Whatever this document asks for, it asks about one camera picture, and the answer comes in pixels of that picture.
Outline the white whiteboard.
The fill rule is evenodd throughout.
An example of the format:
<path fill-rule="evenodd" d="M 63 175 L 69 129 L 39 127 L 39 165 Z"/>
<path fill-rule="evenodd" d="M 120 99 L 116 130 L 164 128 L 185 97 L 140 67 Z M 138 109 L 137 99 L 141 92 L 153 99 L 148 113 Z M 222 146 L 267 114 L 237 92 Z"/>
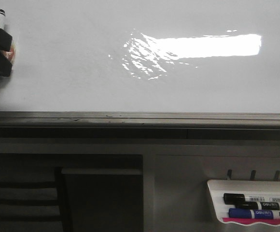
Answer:
<path fill-rule="evenodd" d="M 280 0 L 0 0 L 0 111 L 280 113 Z"/>

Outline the dark chair with slats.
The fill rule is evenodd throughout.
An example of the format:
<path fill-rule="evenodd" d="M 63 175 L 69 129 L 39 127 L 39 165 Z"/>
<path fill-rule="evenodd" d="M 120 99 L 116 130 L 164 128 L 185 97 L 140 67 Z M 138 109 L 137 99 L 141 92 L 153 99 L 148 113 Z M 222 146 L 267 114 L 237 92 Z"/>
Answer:
<path fill-rule="evenodd" d="M 0 232 L 71 232 L 60 167 L 0 167 Z"/>

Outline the metal hook left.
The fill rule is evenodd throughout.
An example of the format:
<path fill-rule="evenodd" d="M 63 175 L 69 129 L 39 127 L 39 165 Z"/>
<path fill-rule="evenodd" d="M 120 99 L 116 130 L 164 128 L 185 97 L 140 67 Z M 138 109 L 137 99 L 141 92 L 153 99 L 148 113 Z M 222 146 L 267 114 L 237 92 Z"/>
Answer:
<path fill-rule="evenodd" d="M 232 179 L 232 170 L 231 169 L 227 170 L 226 179 L 227 180 L 231 180 Z"/>

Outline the black capped marker upper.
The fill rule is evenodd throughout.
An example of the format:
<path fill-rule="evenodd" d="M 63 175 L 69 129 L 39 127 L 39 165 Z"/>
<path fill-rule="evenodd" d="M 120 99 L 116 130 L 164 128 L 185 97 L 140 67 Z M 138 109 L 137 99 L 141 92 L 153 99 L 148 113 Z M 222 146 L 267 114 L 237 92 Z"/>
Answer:
<path fill-rule="evenodd" d="M 280 195 L 269 195 L 269 194 L 224 193 L 223 199 L 225 204 L 235 204 L 238 202 L 279 202 L 280 203 Z"/>

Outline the black capped marker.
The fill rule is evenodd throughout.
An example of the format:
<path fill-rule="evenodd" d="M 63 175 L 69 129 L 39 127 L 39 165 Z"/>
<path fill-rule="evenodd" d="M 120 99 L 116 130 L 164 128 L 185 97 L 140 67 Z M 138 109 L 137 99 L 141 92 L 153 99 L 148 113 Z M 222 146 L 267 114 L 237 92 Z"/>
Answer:
<path fill-rule="evenodd" d="M 279 202 L 238 202 L 235 207 L 250 210 L 280 210 Z"/>
<path fill-rule="evenodd" d="M 225 204 L 235 204 L 238 202 L 279 202 L 280 203 L 280 195 L 269 195 L 269 194 L 224 193 L 223 199 Z"/>

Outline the blue capped marker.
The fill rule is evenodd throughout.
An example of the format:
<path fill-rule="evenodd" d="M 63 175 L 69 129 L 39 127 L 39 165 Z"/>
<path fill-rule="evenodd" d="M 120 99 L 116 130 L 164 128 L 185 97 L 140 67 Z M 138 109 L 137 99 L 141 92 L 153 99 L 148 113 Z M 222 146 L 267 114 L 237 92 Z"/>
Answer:
<path fill-rule="evenodd" d="M 252 219 L 280 219 L 279 210 L 250 210 L 230 208 L 228 210 L 230 218 L 252 218 Z"/>

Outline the white plastic marker tray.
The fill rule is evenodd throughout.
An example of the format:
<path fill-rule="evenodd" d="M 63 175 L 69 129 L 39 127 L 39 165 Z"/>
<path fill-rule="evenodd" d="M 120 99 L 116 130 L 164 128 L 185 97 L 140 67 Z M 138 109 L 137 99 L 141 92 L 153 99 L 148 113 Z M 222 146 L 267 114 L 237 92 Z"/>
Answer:
<path fill-rule="evenodd" d="M 242 181 L 242 180 L 209 180 L 207 182 L 210 210 L 213 215 L 214 228 L 217 232 L 280 232 L 280 221 L 266 223 L 263 221 L 240 223 L 229 219 L 228 209 L 223 200 L 224 193 L 247 194 L 250 196 L 280 196 L 279 181 Z"/>

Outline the black capped marker middle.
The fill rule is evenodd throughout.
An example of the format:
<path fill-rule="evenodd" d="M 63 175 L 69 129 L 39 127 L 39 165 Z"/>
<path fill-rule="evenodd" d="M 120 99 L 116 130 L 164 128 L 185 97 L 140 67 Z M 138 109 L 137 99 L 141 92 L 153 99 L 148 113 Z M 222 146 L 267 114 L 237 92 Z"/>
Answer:
<path fill-rule="evenodd" d="M 279 202 L 238 202 L 235 207 L 250 210 L 280 210 Z"/>

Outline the grey aluminium whiteboard tray rail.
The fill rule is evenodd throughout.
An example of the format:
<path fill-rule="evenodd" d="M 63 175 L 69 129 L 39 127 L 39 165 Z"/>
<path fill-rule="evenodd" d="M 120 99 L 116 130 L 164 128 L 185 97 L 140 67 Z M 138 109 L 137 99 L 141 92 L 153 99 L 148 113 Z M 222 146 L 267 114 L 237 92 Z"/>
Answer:
<path fill-rule="evenodd" d="M 0 128 L 280 130 L 280 114 L 0 111 Z"/>

